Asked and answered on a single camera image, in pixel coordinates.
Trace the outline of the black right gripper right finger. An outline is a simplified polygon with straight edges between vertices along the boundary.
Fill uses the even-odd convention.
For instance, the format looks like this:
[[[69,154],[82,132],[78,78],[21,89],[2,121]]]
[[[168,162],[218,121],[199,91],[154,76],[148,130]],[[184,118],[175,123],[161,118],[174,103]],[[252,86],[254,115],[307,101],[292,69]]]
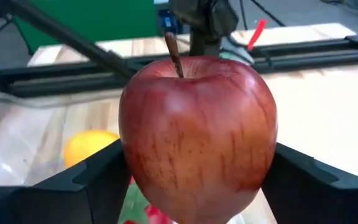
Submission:
[[[283,144],[262,191],[278,224],[358,224],[358,176]]]

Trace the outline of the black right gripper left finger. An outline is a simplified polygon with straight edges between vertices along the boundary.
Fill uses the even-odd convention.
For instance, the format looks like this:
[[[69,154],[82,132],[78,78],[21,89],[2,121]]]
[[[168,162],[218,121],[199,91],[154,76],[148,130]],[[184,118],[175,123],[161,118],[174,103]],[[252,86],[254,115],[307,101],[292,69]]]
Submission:
[[[120,140],[36,185],[34,224],[117,224],[130,172]]]

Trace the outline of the orange citrus fruit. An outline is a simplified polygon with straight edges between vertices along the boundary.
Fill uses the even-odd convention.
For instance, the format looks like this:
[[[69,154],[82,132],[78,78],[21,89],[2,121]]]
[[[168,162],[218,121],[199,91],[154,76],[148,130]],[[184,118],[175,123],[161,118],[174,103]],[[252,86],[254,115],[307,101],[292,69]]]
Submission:
[[[119,135],[106,130],[92,129],[75,134],[63,148],[65,167],[74,166],[118,139]]]

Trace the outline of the red tomato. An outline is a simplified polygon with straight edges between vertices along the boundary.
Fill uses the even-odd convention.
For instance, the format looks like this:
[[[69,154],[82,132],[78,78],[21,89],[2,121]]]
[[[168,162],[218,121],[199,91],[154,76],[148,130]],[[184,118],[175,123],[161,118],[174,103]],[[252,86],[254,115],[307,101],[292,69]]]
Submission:
[[[131,177],[117,224],[173,224],[173,221],[149,203]]]

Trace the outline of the dark red apple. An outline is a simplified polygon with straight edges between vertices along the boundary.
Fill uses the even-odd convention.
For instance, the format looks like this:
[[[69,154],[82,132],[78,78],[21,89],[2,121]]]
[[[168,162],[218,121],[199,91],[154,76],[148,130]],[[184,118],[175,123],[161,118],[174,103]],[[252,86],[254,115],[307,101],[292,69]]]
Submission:
[[[139,70],[119,104],[127,165],[145,198],[178,224],[227,224],[255,198],[273,160],[277,107],[250,66],[170,57]]]

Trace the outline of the clear plastic bin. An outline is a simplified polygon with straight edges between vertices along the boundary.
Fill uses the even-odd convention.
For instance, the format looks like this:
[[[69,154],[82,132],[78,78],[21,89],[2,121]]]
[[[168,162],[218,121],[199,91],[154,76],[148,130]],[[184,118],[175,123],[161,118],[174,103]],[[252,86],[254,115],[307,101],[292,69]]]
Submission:
[[[63,148],[89,129],[118,131],[117,91],[18,100],[0,93],[0,224],[34,224],[36,185],[64,171]]]

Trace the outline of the green panel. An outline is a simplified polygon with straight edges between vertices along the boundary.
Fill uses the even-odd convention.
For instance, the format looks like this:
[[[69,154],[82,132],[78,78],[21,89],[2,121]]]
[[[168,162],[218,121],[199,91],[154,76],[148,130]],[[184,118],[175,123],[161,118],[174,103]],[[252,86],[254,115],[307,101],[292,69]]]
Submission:
[[[157,35],[154,0],[29,0],[88,40]]]

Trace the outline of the red zip tie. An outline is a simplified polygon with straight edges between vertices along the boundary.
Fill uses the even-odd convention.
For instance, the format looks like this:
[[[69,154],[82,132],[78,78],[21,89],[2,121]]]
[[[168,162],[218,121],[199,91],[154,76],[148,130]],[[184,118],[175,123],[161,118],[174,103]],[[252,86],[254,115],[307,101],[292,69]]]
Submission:
[[[247,44],[247,50],[252,50],[254,48],[254,44],[257,42],[260,35],[262,34],[262,32],[265,28],[266,22],[267,21],[265,19],[262,19],[258,22],[257,27],[256,27],[249,43]]]

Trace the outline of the black aluminium table frame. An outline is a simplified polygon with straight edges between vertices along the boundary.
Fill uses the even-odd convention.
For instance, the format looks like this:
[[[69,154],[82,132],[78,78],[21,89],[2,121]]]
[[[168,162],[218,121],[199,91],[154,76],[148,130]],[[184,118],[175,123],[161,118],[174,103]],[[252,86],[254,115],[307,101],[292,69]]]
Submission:
[[[36,29],[88,57],[88,62],[41,65],[0,70],[0,92],[36,97],[122,87],[135,72],[164,54],[123,58],[105,51],[25,0],[0,0],[0,5]],[[256,59],[259,73],[288,72],[358,63],[358,35],[342,39],[262,45],[251,49],[237,43]]]

